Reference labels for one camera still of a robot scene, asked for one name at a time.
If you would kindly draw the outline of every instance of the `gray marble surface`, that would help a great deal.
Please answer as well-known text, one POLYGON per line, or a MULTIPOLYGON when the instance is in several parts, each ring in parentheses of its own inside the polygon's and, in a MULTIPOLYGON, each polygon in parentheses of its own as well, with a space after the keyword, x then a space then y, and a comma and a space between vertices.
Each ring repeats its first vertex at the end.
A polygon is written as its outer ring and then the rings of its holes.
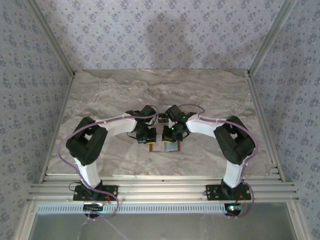
MULTIPOLYGON (((50 158, 48 174, 73 174, 57 157, 58 144, 81 119, 105 119, 128 110, 193 103, 206 109, 204 116, 238 116, 257 137, 259 153, 246 168, 247 176, 265 176, 270 163, 244 71, 224 70, 88 70, 78 71, 71 86, 62 123, 50 158)), ((185 112, 198 112, 184 107, 185 112)), ((63 148, 62 156, 73 158, 63 148)), ((149 152, 149 146, 120 134, 106 139, 97 162, 101 175, 211 175, 223 176, 226 159, 217 141, 191 134, 180 152, 149 152)))

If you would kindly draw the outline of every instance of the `pink cable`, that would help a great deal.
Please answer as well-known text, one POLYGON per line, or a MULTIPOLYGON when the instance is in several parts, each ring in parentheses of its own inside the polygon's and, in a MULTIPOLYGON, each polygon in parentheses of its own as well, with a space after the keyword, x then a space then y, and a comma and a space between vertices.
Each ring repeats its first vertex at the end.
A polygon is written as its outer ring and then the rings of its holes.
POLYGON ((109 195, 110 197, 114 198, 115 201, 116 201, 116 208, 115 210, 113 211, 113 213, 111 213, 110 215, 108 216, 104 216, 104 217, 97 217, 97 218, 91 218, 90 217, 90 214, 88 214, 88 219, 89 220, 93 220, 93 221, 96 221, 96 220, 106 220, 106 219, 109 219, 111 217, 113 217, 116 212, 118 211, 119 209, 119 199, 117 198, 116 195, 110 193, 110 192, 107 192, 107 191, 101 191, 101 190, 98 190, 98 189, 95 189, 93 187, 91 187, 85 180, 84 180, 84 177, 82 176, 82 174, 80 173, 80 171, 78 170, 77 167, 73 166, 70 162, 68 162, 67 160, 65 160, 61 154, 60 154, 60 150, 61 148, 63 147, 63 145, 69 140, 71 139, 73 136, 77 135, 78 133, 82 132, 83 130, 85 129, 88 129, 88 128, 91 128, 93 126, 96 126, 96 125, 99 125, 99 124, 106 124, 106 123, 110 123, 110 122, 113 122, 113 121, 117 121, 117 120, 121 120, 121 119, 150 119, 150 118, 153 118, 155 117, 158 113, 159 113, 159 109, 156 107, 156 106, 153 106, 153 105, 150 105, 151 107, 155 108, 156 109, 156 113, 153 114, 153 115, 150 115, 150 116, 119 116, 119 117, 115 117, 115 118, 112 118, 112 119, 107 119, 105 121, 98 121, 98 122, 94 122, 94 123, 91 123, 91 124, 88 124, 86 126, 83 126, 81 128, 79 128, 78 130, 74 131, 72 134, 70 134, 69 136, 67 136, 65 139, 62 140, 62 142, 59 144, 58 146, 58 149, 57 149, 57 155, 58 157, 65 163, 67 164, 68 166, 70 166, 71 168, 73 168, 75 170, 75 172, 79 175, 80 177, 80 180, 82 181, 82 183, 90 190, 96 192, 96 193, 100 193, 100 194, 106 194, 106 195, 109 195))
POLYGON ((241 179, 241 182, 244 184, 244 185, 247 185, 250 189, 250 192, 251 192, 251 195, 252 195, 252 202, 251 202, 251 206, 250 208, 242 215, 240 216, 234 216, 236 219, 237 218, 243 218, 244 216, 246 216, 249 212, 251 212, 251 209, 252 209, 252 206, 255 202, 255 194, 254 194, 254 191, 252 189, 252 187, 250 186, 250 184, 248 184, 247 182, 244 181, 244 174, 245 174, 245 170, 246 170, 246 167, 248 165, 248 162, 253 159, 257 154, 258 154, 258 150, 259 150, 259 144, 258 144, 258 141, 257 139, 255 138, 255 136, 248 131, 248 129, 246 129, 245 127, 235 123, 235 122, 231 122, 231 121, 227 121, 227 120, 219 120, 219 119, 207 119, 207 118, 204 118, 201 116, 201 114, 205 113, 205 109, 197 104, 193 104, 193 103, 186 103, 186 104, 182 104, 179 107, 184 107, 184 106, 195 106, 197 108, 200 108, 202 111, 200 113, 198 113, 198 117, 200 120, 202 121, 205 121, 205 122, 208 122, 208 123, 220 123, 220 124, 229 124, 229 125, 233 125, 239 129, 241 129, 242 131, 244 131, 245 133, 247 133, 250 138, 253 140, 254 142, 254 145, 255 145, 255 149, 254 149, 254 152, 247 158, 243 161, 243 168, 241 170, 241 173, 240 173, 240 179, 241 179))

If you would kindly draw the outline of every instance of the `white arm link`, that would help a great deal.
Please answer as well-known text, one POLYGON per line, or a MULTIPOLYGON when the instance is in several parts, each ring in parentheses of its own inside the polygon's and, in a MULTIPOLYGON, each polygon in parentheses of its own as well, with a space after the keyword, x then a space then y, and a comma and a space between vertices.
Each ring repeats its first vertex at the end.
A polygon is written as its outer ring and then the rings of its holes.
MULTIPOLYGON (((130 114, 124 113, 119 117, 131 116, 130 114)), ((96 122, 102 122, 118 117, 112 117, 103 120, 96 120, 96 122)), ((118 134, 132 132, 136 127, 137 121, 134 118, 122 118, 116 121, 99 124, 100 127, 106 128, 108 131, 107 137, 112 137, 118 134)), ((77 158, 74 158, 83 179, 92 187, 95 188, 101 181, 101 178, 97 169, 97 161, 89 165, 82 166, 77 158)))
MULTIPOLYGON (((186 126, 188 127, 191 133, 204 134, 213 138, 216 138, 214 134, 214 130, 217 127, 222 125, 223 123, 207 122, 207 121, 200 120, 197 114, 190 117, 186 122, 186 126)), ((244 164, 237 165, 227 161, 223 181, 230 188, 235 188, 241 182, 240 177, 241 177, 243 166, 244 164)))

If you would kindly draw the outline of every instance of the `wall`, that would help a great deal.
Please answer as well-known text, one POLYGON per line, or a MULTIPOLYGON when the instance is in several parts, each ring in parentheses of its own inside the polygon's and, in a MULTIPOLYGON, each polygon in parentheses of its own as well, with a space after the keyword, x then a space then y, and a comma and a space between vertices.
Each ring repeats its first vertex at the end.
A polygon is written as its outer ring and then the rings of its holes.
POLYGON ((282 0, 37 0, 75 70, 249 69, 282 0))
POLYGON ((23 0, 0 1, 0 239, 11 239, 69 83, 23 0))
POLYGON ((298 0, 254 76, 285 171, 320 239, 320 2, 298 0))

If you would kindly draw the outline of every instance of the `aluminum frame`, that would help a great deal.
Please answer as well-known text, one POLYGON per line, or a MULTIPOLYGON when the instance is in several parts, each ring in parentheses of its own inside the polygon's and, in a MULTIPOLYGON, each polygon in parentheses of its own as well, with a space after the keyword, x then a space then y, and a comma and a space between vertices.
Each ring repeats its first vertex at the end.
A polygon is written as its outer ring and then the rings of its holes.
POLYGON ((29 8, 31 14, 33 15, 34 20, 39 25, 46 40, 50 44, 61 66, 63 67, 65 72, 69 75, 69 77, 72 77, 75 71, 72 69, 65 53, 60 47, 55 37, 55 34, 52 32, 51 28, 49 27, 49 24, 47 23, 45 16, 41 12, 40 7, 38 6, 35 0, 24 0, 24 2, 25 2, 25 5, 29 8))
POLYGON ((263 42, 257 51, 252 64, 250 66, 250 77, 254 76, 258 71, 260 65, 263 63, 268 51, 274 44, 279 32, 281 31, 283 25, 285 24, 291 10, 296 5, 297 0, 284 0, 279 12, 277 13, 269 31, 263 39, 263 42))
MULTIPOLYGON (((306 219, 302 212, 301 204, 296 192, 294 183, 286 177, 282 167, 274 140, 268 128, 267 119, 263 111, 258 91, 254 82, 246 76, 252 101, 256 110, 258 122, 267 145, 268 159, 270 162, 269 176, 250 176, 246 177, 253 191, 255 192, 255 202, 257 203, 286 203, 294 227, 295 234, 299 240, 311 240, 311 232, 308 228, 306 219)), ((62 111, 54 132, 50 150, 46 158, 46 165, 42 171, 40 183, 33 184, 23 216, 19 222, 14 239, 28 239, 32 233, 32 224, 35 220, 35 213, 39 206, 51 204, 60 206, 74 205, 73 193, 68 186, 70 182, 79 181, 75 174, 48 174, 50 154, 56 141, 58 130, 61 124, 62 115, 70 93, 72 83, 65 96, 62 111)), ((220 184, 221 177, 213 176, 134 176, 134 175, 115 175, 102 176, 103 184, 118 185, 118 197, 123 206, 126 204, 211 204, 203 195, 205 185, 220 184)))

